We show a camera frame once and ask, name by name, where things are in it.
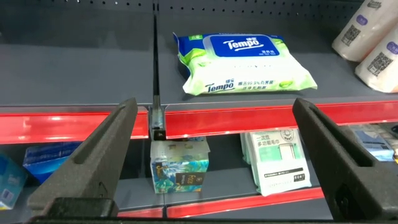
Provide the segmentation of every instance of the black foam arm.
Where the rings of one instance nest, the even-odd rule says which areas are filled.
[[[113,197],[137,110],[135,98],[116,107],[59,169],[30,196],[28,205],[33,215],[79,217],[86,212],[93,217],[117,213]],[[104,209],[108,211],[90,206],[96,203],[93,198],[103,198],[97,202],[104,205]],[[86,210],[78,209],[80,207],[85,207]]]
[[[312,103],[293,113],[334,220],[396,220],[398,178]]]

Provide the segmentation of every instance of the blue tempo logo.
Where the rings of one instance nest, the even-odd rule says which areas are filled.
[[[219,92],[219,91],[226,91],[226,90],[235,89],[233,79],[232,80],[226,80],[225,84],[223,84],[223,85],[214,86],[214,83],[212,83],[212,84],[209,84],[209,85],[205,85],[205,87],[208,88],[207,89],[208,93],[215,93],[215,92]]]
[[[210,41],[219,57],[279,55],[271,38],[266,35],[214,35]]]

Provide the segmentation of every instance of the qr code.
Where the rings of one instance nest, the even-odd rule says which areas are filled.
[[[359,35],[360,32],[361,31],[355,28],[354,25],[351,25],[351,27],[347,30],[346,34],[344,34],[341,41],[347,46],[349,46],[352,43],[352,41],[354,41],[355,38]]]
[[[1,193],[1,199],[2,199],[4,202],[10,202],[13,198],[14,198],[14,194],[13,194],[11,191],[9,191],[9,190],[7,190],[7,189],[4,189],[4,190],[2,191],[2,193]]]
[[[382,52],[372,61],[372,63],[368,66],[368,71],[373,75],[378,76],[384,69],[387,68],[389,64],[391,64],[392,59],[389,59]]]

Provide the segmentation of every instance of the red shelf edge strip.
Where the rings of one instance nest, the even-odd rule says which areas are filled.
[[[186,218],[198,215],[207,215],[219,212],[228,212],[245,208],[263,207],[268,205],[277,205],[290,202],[301,202],[323,198],[323,192],[320,187],[304,190],[294,190],[274,194],[267,197],[261,195],[251,197],[232,198],[217,200],[212,202],[191,203],[187,205],[177,205],[167,208],[168,218]]]
[[[109,112],[0,114],[0,144],[84,141],[107,115]],[[148,112],[139,111],[131,138],[148,138],[148,132]]]
[[[119,212],[118,217],[129,218],[162,218],[163,208],[148,208],[128,212]]]
[[[398,121],[398,101],[317,106],[339,125]],[[165,125],[167,139],[297,127],[291,105],[220,110],[166,110]]]

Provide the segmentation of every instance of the gray shelf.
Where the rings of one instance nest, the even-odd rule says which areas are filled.
[[[207,141],[210,163],[201,192],[165,194],[166,205],[259,195],[251,168],[242,159],[239,135],[210,136]],[[319,187],[312,163],[309,159],[307,163],[312,186]]]
[[[29,196],[37,187],[26,187],[21,192],[14,209],[0,211],[0,223],[25,222],[32,217],[27,206]],[[163,207],[163,195],[155,194],[152,178],[120,180],[114,200],[120,212],[145,208]]]
[[[354,75],[355,63],[342,59],[331,48],[341,22],[319,22],[291,17],[245,17],[230,14],[167,14],[158,19],[159,86],[167,111],[247,106],[291,105],[297,97],[314,103],[396,100],[396,94],[373,91]],[[191,96],[184,93],[186,69],[177,59],[179,36],[218,32],[281,35],[292,55],[312,74],[317,90],[273,93]]]
[[[233,219],[233,220],[332,220],[325,199],[285,203],[257,208],[200,215],[193,219]]]
[[[89,1],[2,2],[0,107],[116,105],[132,96],[152,104],[152,4],[130,12]]]

